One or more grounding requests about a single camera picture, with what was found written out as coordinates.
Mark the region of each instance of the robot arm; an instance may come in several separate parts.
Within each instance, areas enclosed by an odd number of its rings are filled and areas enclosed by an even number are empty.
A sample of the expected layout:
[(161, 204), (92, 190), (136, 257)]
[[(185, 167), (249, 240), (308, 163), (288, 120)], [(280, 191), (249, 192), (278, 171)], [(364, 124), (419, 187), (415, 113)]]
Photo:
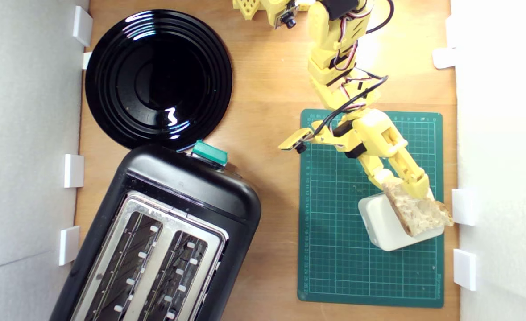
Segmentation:
[[(271, 26), (291, 28), (295, 24), (294, 16), (301, 11), (299, 1), (260, 0), (260, 4), (267, 10)], [(305, 143), (332, 145), (346, 156), (357, 158), (371, 183), (379, 189), (383, 189), (386, 180), (397, 179), (380, 160), (380, 157), (388, 158), (405, 191), (414, 198), (425, 198), (431, 194), (429, 179), (406, 150), (407, 141), (385, 113), (367, 107), (377, 98), (373, 90), (387, 77), (377, 77), (355, 68), (355, 46), (367, 33), (375, 0), (312, 2), (305, 3), (309, 34), (314, 42), (308, 62), (311, 84), (325, 107), (334, 110), (331, 115), (344, 112), (344, 116), (334, 129), (330, 126), (334, 116), (327, 122), (314, 122), (312, 128), (301, 128), (279, 148), (302, 153), (306, 150)], [(389, 18), (393, 12), (391, 1), (390, 7)], [(334, 84), (341, 81), (340, 91), (333, 92)]]

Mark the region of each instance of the bread crust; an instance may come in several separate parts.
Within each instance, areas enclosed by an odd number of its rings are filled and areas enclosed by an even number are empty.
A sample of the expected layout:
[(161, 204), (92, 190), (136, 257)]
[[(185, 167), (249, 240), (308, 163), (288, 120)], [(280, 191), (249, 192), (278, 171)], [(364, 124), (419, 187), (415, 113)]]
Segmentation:
[[(453, 226), (453, 219), (445, 204), (436, 201), (433, 197), (426, 197), (424, 199), (414, 199), (410, 197), (410, 195), (404, 191), (402, 181), (399, 179), (385, 181), (382, 187), (392, 209), (407, 235), (414, 237), (432, 228)], [(403, 207), (400, 207), (399, 202), (396, 199), (397, 196), (402, 199)], [(418, 224), (412, 226), (412, 221), (414, 221), (415, 218), (418, 219), (416, 221)], [(432, 224), (420, 228), (419, 222), (422, 221), (432, 221)]]

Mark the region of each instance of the white wall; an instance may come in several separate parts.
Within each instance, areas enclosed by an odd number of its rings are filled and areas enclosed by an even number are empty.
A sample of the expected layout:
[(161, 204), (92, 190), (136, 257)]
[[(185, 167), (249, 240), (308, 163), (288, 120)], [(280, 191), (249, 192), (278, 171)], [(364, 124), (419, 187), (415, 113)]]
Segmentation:
[(462, 321), (526, 320), (526, 1), (458, 0), (459, 188), (477, 224), (460, 248), (477, 256)]
[(73, 225), (65, 154), (79, 148), (83, 45), (75, 2), (0, 0), (0, 321), (46, 320), (70, 267), (59, 230)]

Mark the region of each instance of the white bracket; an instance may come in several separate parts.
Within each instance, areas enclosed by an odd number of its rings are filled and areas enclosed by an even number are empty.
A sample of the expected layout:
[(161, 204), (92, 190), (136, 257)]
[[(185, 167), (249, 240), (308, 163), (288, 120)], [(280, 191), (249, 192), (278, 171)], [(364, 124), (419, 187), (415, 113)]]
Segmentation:
[(59, 246), (58, 264), (63, 266), (72, 262), (79, 254), (81, 229), (79, 226), (73, 226), (61, 230), (61, 243)]
[(453, 281), (469, 291), (476, 290), (477, 258), (475, 254), (453, 250)]
[(65, 155), (65, 189), (84, 186), (84, 156)]
[(88, 61), (90, 60), (90, 56), (92, 56), (92, 51), (90, 51), (89, 53), (84, 53), (83, 70), (86, 70), (88, 68)]
[(75, 7), (75, 24), (73, 25), (73, 37), (85, 47), (90, 46), (92, 40), (92, 17), (81, 6)]
[(451, 14), (445, 19), (446, 48), (436, 48), (432, 52), (434, 66), (437, 69), (453, 67), (457, 63), (455, 47), (457, 47), (457, 26), (455, 15)]
[(453, 222), (457, 224), (475, 226), (474, 195), (467, 189), (453, 189), (451, 191)]

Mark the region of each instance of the black plate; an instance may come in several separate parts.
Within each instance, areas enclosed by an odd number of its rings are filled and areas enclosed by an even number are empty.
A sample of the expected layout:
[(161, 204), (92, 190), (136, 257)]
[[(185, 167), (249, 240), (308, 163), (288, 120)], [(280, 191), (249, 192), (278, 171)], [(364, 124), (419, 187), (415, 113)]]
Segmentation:
[(183, 150), (222, 119), (232, 68), (218, 35), (182, 12), (151, 10), (118, 22), (94, 47), (86, 98), (110, 138)]

